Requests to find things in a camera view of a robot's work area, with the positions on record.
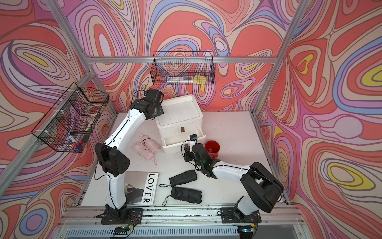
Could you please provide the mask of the white three-drawer cabinet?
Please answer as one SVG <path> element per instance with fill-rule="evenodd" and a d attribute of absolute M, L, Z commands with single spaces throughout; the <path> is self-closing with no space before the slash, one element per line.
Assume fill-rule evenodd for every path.
<path fill-rule="evenodd" d="M 198 143 L 206 142 L 203 128 L 203 114 L 194 95 L 167 99 L 162 102 L 164 114 L 155 118 L 165 154 L 181 151 L 181 145 L 197 134 Z"/>

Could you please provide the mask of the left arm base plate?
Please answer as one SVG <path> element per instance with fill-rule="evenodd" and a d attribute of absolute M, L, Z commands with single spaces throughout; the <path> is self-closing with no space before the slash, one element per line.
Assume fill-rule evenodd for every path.
<path fill-rule="evenodd" d="M 98 218 L 101 218 L 102 225 L 132 224 L 133 226 L 137 226 L 141 224 L 142 216 L 142 208 L 128 208 L 121 210 L 109 208 L 106 209 L 102 215 L 99 215 Z"/>

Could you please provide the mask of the black umbrella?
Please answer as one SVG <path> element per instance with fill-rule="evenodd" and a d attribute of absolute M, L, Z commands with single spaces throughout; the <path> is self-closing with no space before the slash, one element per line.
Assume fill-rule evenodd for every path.
<path fill-rule="evenodd" d="M 202 202 L 202 192 L 195 189 L 173 187 L 171 194 L 168 195 L 162 203 L 162 207 L 167 205 L 168 198 L 171 197 L 175 200 L 184 201 L 192 204 L 200 204 Z"/>
<path fill-rule="evenodd" d="M 194 170 L 188 170 L 174 177 L 169 178 L 170 186 L 187 184 L 197 180 L 197 174 Z"/>

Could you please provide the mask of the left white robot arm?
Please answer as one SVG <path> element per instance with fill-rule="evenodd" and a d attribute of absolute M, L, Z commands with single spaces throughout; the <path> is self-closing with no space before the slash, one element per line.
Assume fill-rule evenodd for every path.
<path fill-rule="evenodd" d="M 95 145 L 99 165 L 107 180 L 107 203 L 105 209 L 115 217 L 121 217 L 126 208 L 124 194 L 125 172 L 130 166 L 130 159 L 124 154 L 132 136 L 146 121 L 162 115 L 164 94 L 156 89 L 144 91 L 142 99 L 133 100 L 126 117 L 103 143 Z"/>

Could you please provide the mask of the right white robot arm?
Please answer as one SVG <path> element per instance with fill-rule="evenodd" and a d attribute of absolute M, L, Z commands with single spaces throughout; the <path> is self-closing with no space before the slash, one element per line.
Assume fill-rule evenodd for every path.
<path fill-rule="evenodd" d="M 261 163 L 234 165 L 212 158 L 201 143 L 189 143 L 181 150 L 185 162 L 193 162 L 196 170 L 213 179 L 241 184 L 246 195 L 236 203 L 236 210 L 248 216 L 254 211 L 270 213 L 282 198 L 282 183 Z"/>

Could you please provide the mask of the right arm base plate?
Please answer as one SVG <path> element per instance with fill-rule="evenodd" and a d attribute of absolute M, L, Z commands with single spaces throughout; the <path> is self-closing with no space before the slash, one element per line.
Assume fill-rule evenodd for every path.
<path fill-rule="evenodd" d="M 236 208 L 220 208 L 217 214 L 221 217 L 223 224 L 259 224 L 262 222 L 259 211 L 255 211 L 246 216 Z"/>

